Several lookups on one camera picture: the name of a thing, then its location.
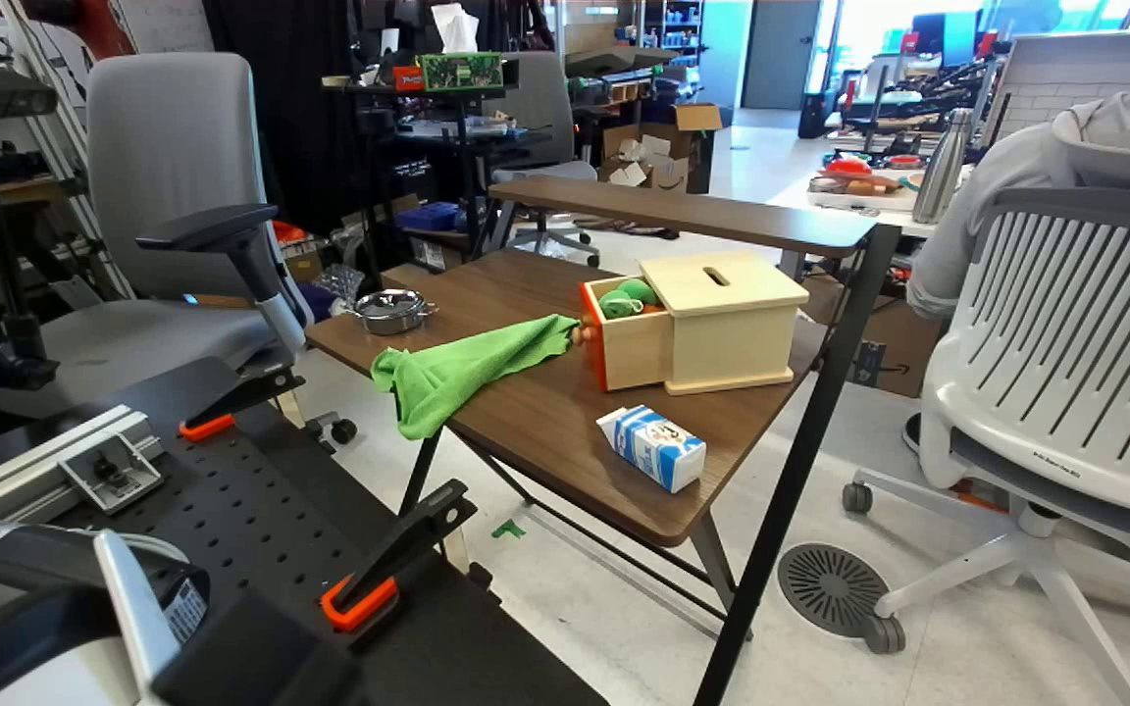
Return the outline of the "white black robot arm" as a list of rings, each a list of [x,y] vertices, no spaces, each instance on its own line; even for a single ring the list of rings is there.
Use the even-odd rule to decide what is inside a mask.
[[[159,706],[207,602],[207,573],[159,538],[0,519],[0,702],[104,688]]]

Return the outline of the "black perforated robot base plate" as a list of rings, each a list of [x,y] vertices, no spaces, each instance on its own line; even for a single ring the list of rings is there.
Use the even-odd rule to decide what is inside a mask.
[[[216,616],[240,595],[288,614],[338,655],[356,706],[603,706],[440,552],[399,573],[399,604],[369,631],[333,631],[320,595],[373,556],[398,514],[275,410],[240,412],[207,444],[187,444],[168,404],[130,399],[130,412],[159,437],[165,487],[118,514],[113,531],[172,543],[207,573]]]

